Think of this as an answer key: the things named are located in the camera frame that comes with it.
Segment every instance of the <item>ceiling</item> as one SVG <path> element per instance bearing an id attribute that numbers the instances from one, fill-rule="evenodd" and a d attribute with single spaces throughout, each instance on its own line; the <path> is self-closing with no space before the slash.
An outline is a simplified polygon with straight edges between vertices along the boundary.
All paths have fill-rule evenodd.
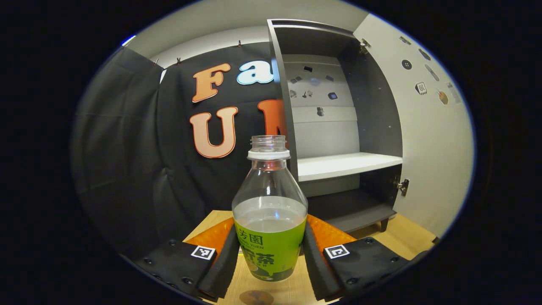
<path id="1" fill-rule="evenodd" d="M 368 14 L 339 0 L 202 0 L 144 29 L 130 42 L 130 48 L 151 58 L 204 35 L 265 26 L 271 18 L 310 20 L 354 31 Z"/>

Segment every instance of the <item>green bottle label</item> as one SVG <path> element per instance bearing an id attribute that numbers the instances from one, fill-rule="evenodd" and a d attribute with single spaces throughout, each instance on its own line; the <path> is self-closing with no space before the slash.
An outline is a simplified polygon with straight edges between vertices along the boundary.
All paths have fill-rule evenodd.
<path id="1" fill-rule="evenodd" d="M 248 269 L 256 278 L 276 282 L 287 278 L 294 272 L 305 233 L 306 221 L 305 217 L 298 226 L 273 233 L 251 231 L 235 221 L 237 238 L 241 244 Z"/>

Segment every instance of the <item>cabinet leg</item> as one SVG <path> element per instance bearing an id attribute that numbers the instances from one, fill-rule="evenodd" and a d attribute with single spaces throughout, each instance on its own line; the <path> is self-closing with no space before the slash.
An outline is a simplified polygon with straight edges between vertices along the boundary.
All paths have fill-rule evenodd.
<path id="1" fill-rule="evenodd" d="M 386 229 L 388 227 L 388 220 L 390 220 L 390 219 L 386 218 L 386 219 L 380 221 L 380 231 L 381 232 L 386 231 Z"/>

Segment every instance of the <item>open cabinet door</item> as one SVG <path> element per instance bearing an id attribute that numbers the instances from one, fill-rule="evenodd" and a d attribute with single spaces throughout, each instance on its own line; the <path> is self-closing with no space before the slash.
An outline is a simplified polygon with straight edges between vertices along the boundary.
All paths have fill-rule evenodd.
<path id="1" fill-rule="evenodd" d="M 442 237 L 469 191 L 474 135 L 461 91 L 433 54 L 369 14 L 354 31 L 384 73 L 397 104 L 403 137 L 405 196 L 393 209 Z"/>

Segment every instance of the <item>white shelf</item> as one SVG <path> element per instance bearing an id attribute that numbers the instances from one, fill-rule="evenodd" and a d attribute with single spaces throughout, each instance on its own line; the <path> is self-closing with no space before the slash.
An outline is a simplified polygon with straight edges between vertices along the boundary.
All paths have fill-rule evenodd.
<path id="1" fill-rule="evenodd" d="M 299 182 L 363 173 L 403 163 L 403 158 L 355 152 L 353 154 L 298 159 Z"/>

